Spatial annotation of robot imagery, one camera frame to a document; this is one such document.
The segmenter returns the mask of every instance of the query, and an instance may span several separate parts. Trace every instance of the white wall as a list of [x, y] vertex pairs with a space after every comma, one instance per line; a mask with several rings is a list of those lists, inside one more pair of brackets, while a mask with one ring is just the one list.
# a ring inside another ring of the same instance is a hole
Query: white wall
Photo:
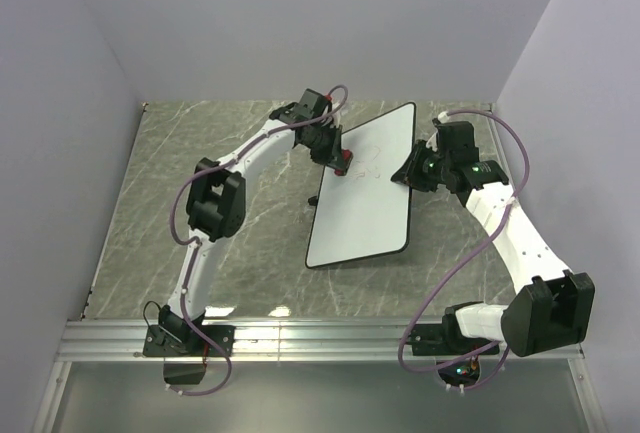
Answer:
[[0, 431], [33, 424], [138, 120], [82, 0], [0, 0]]
[[[640, 431], [640, 0], [552, 0], [498, 101], [532, 160], [523, 203], [596, 299], [586, 342], [610, 431]], [[513, 169], [519, 153], [509, 147]]]
[[549, 0], [86, 0], [140, 95], [494, 101]]

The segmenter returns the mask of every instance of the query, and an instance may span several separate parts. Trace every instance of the red object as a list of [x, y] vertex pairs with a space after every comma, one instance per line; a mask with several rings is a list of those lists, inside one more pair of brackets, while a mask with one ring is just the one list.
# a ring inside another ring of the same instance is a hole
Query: red object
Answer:
[[[351, 163], [351, 158], [353, 157], [353, 153], [351, 150], [342, 150], [342, 159], [347, 162], [347, 166]], [[344, 170], [333, 170], [336, 176], [344, 176], [347, 174]]]

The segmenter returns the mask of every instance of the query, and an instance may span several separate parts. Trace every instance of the whiteboard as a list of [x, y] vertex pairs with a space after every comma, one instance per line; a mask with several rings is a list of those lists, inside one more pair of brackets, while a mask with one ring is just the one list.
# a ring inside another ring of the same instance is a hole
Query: whiteboard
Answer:
[[403, 251], [411, 189], [391, 182], [413, 146], [415, 103], [342, 135], [353, 160], [345, 176], [325, 168], [307, 249], [307, 268]]

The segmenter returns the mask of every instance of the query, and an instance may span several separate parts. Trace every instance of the gray marbled mat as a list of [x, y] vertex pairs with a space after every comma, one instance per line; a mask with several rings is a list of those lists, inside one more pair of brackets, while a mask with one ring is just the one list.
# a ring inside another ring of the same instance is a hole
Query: gray marbled mat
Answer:
[[[354, 101], [343, 119], [351, 128], [404, 102]], [[218, 158], [239, 146], [282, 104], [273, 101], [151, 103], [144, 114], [113, 218], [88, 318], [140, 318], [144, 302], [167, 301], [185, 248], [168, 231], [178, 187], [200, 158]], [[442, 110], [478, 103], [417, 102], [417, 138], [433, 132]], [[484, 158], [497, 159], [488, 120], [470, 117]], [[305, 268], [313, 209], [322, 168], [298, 147], [268, 168], [248, 204], [244, 228], [216, 274], [211, 305], [233, 307], [234, 316], [267, 316], [288, 308], [294, 317], [410, 316], [461, 256], [485, 235], [457, 199], [414, 192], [411, 242], [400, 254], [342, 266]], [[185, 225], [184, 206], [178, 225]], [[471, 300], [508, 303], [509, 274], [493, 247], [473, 260], [442, 290], [427, 314]]]

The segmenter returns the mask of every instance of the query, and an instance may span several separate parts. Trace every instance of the purple cable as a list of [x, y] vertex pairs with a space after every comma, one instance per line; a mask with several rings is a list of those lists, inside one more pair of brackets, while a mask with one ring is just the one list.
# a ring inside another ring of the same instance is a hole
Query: purple cable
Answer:
[[[169, 212], [169, 231], [171, 232], [171, 237], [173, 238], [173, 240], [176, 243], [178, 243], [179, 245], [188, 246], [191, 243], [196, 243], [196, 247], [193, 249], [193, 254], [191, 255], [191, 258], [189, 259], [189, 264], [187, 265], [187, 271], [186, 271], [186, 273], [184, 275], [184, 280], [182, 282], [183, 291], [186, 291], [188, 289], [188, 287], [189, 287], [189, 280], [191, 279], [191, 275], [193, 274], [193, 268], [195, 266], [198, 250], [202, 246], [200, 238], [198, 238], [197, 236], [192, 236], [191, 238], [183, 240], [182, 238], [180, 238], [178, 236], [178, 232], [176, 230], [176, 211], [178, 209], [178, 203], [180, 202], [180, 197], [184, 193], [184, 190], [186, 190], [187, 187], [189, 185], [191, 185], [191, 183], [193, 183], [195, 180], [197, 180], [199, 178], [202, 178], [203, 176], [210, 175], [211, 173], [215, 173], [216, 171], [220, 171], [220, 170], [223, 170], [225, 168], [229, 168], [231, 166], [234, 166], [234, 165], [238, 164], [238, 162], [247, 153], [249, 153], [249, 151], [251, 151], [253, 148], [255, 148], [256, 145], [258, 145], [262, 140], [268, 138], [269, 136], [271, 136], [271, 135], [273, 135], [275, 133], [279, 133], [279, 132], [285, 131], [285, 130], [293, 130], [295, 128], [300, 128], [300, 127], [303, 127], [303, 126], [313, 125], [314, 123], [319, 123], [321, 121], [324, 121], [324, 120], [326, 120], [328, 118], [333, 117], [333, 115], [335, 115], [345, 105], [345, 103], [347, 102], [347, 98], [349, 96], [349, 90], [347, 89], [347, 87], [345, 85], [336, 85], [336, 86], [334, 86], [333, 88], [331, 88], [331, 90], [329, 90], [329, 93], [327, 94], [327, 96], [331, 96], [336, 90], [342, 90], [344, 92], [344, 97], [342, 98], [342, 101], [338, 104], [338, 106], [336, 106], [332, 111], [330, 111], [328, 113], [325, 113], [324, 115], [319, 116], [317, 118], [313, 118], [311, 120], [301, 121], [299, 123], [292, 123], [290, 125], [283, 125], [283, 126], [278, 126], [277, 128], [273, 128], [273, 129], [269, 130], [267, 133], [263, 133], [262, 135], [257, 136], [256, 138], [254, 138], [249, 144], [247, 144], [247, 146], [245, 146], [240, 151], [238, 156], [236, 158], [234, 158], [233, 160], [228, 161], [227, 163], [224, 163], [222, 165], [214, 166], [212, 168], [208, 168], [206, 170], [199, 171], [198, 173], [196, 173], [193, 176], [191, 176], [191, 178], [189, 178], [180, 187], [180, 189], [178, 190], [178, 194], [176, 195], [176, 198], [173, 201], [173, 204], [171, 205], [171, 210]], [[229, 356], [227, 355], [227, 352], [220, 345], [218, 345], [215, 341], [213, 341], [211, 338], [209, 338], [207, 335], [205, 335], [202, 332], [202, 330], [200, 330], [200, 328], [198, 328], [193, 323], [193, 321], [191, 320], [191, 317], [189, 316], [189, 313], [187, 312], [186, 293], [182, 293], [180, 295], [180, 311], [182, 312], [182, 318], [184, 319], [185, 323], [187, 323], [187, 325], [189, 325], [189, 328], [191, 328], [200, 338], [202, 338], [204, 341], [206, 341], [211, 347], [213, 347], [225, 359], [225, 361], [227, 363], [227, 374], [225, 375], [225, 377], [223, 378], [223, 380], [220, 383], [218, 383], [216, 386], [214, 386], [213, 388], [210, 388], [208, 390], [203, 390], [203, 391], [185, 391], [185, 390], [182, 390], [182, 389], [180, 389], [178, 387], [175, 387], [175, 386], [170, 386], [169, 388], [172, 391], [175, 391], [179, 395], [183, 395], [183, 396], [206, 396], [206, 395], [210, 395], [211, 393], [215, 393], [216, 391], [219, 391], [220, 389], [222, 389], [222, 387], [224, 385], [226, 385], [227, 382], [229, 381], [229, 378], [231, 377], [231, 371], [233, 369], [233, 365], [231, 364], [231, 358], [229, 358]]]
[[[518, 198], [518, 195], [522, 192], [522, 189], [527, 184], [527, 181], [529, 181], [529, 170], [530, 170], [529, 155], [527, 154], [527, 150], [525, 149], [524, 144], [522, 143], [522, 140], [516, 134], [516, 132], [504, 120], [502, 120], [502, 119], [500, 119], [500, 118], [498, 118], [496, 116], [493, 116], [492, 114], [487, 113], [486, 111], [470, 109], [470, 108], [463, 108], [463, 109], [459, 109], [459, 110], [450, 111], [448, 113], [448, 116], [462, 115], [462, 114], [466, 114], [466, 113], [484, 116], [486, 118], [489, 118], [489, 119], [495, 121], [496, 123], [499, 123], [500, 125], [502, 125], [509, 132], [509, 134], [513, 137], [513, 139], [517, 143], [518, 148], [520, 148], [520, 152], [522, 153], [522, 159], [524, 161], [524, 174], [522, 175], [522, 180], [520, 181], [520, 183], [518, 183], [518, 185], [514, 189], [513, 194], [511, 195], [511, 198], [513, 198], [513, 199]], [[426, 373], [426, 372], [430, 372], [430, 371], [437, 371], [437, 370], [440, 370], [442, 368], [446, 368], [448, 366], [451, 366], [451, 365], [453, 365], [455, 363], [458, 363], [459, 361], [466, 360], [467, 358], [470, 358], [472, 356], [476, 356], [476, 355], [482, 353], [483, 351], [486, 351], [486, 350], [488, 350], [490, 348], [493, 348], [494, 346], [499, 344], [499, 342], [497, 342], [497, 341], [492, 341], [491, 343], [489, 343], [488, 345], [483, 346], [482, 348], [478, 348], [476, 350], [473, 350], [473, 351], [467, 353], [466, 355], [462, 355], [462, 356], [460, 356], [458, 358], [455, 358], [453, 360], [450, 360], [450, 361], [447, 361], [447, 362], [444, 362], [444, 363], [440, 363], [440, 364], [437, 364], [437, 365], [428, 365], [428, 366], [423, 366], [423, 367], [412, 367], [412, 366], [409, 366], [404, 361], [404, 357], [403, 357], [403, 355], [404, 355], [404, 346], [407, 343], [407, 340], [409, 339], [409, 336], [411, 335], [411, 331], [413, 330], [413, 328], [416, 326], [416, 324], [420, 320], [420, 317], [422, 316], [424, 311], [431, 304], [431, 302], [436, 297], [436, 295], [440, 292], [440, 290], [442, 290], [442, 288], [444, 288], [444, 286], [447, 284], [447, 282], [458, 271], [460, 271], [467, 263], [469, 263], [472, 259], [474, 259], [476, 256], [478, 256], [485, 248], [487, 248], [493, 242], [493, 240], [495, 240], [498, 237], [498, 235], [500, 235], [500, 233], [502, 233], [502, 230], [504, 229], [504, 227], [507, 224], [507, 221], [509, 220], [509, 214], [511, 213], [511, 208], [512, 207], [513, 207], [513, 203], [507, 204], [507, 207], [505, 208], [504, 213], [502, 215], [502, 219], [500, 220], [500, 224], [498, 225], [496, 230], [491, 235], [489, 235], [487, 238], [485, 238], [476, 248], [474, 248], [473, 251], [471, 251], [471, 253], [469, 253], [466, 256], [464, 256], [458, 262], [457, 265], [455, 265], [453, 268], [451, 268], [447, 272], [446, 275], [444, 275], [444, 277], [435, 286], [435, 288], [431, 291], [431, 293], [429, 293], [427, 298], [422, 302], [422, 304], [420, 305], [420, 308], [418, 308], [418, 311], [416, 312], [416, 314], [411, 318], [411, 321], [409, 322], [409, 325], [407, 325], [407, 328], [404, 330], [404, 333], [402, 334], [402, 337], [400, 338], [400, 343], [398, 345], [398, 362], [400, 363], [400, 366], [402, 366], [402, 368], [404, 368], [405, 370], [407, 370], [409, 372], [413, 372], [413, 373]], [[500, 362], [498, 363], [498, 365], [496, 366], [496, 368], [494, 369], [494, 371], [487, 378], [482, 379], [478, 383], [476, 383], [476, 384], [474, 384], [474, 385], [472, 385], [472, 386], [470, 386], [468, 388], [465, 388], [465, 389], [470, 390], [470, 389], [478, 388], [478, 387], [482, 386], [483, 384], [485, 384], [487, 381], [489, 381], [491, 378], [493, 378], [496, 375], [496, 373], [498, 372], [498, 370], [500, 368], [502, 368], [502, 365], [506, 361], [508, 354], [509, 354], [509, 348], [507, 347], [507, 348], [505, 348], [503, 356], [502, 356]]]

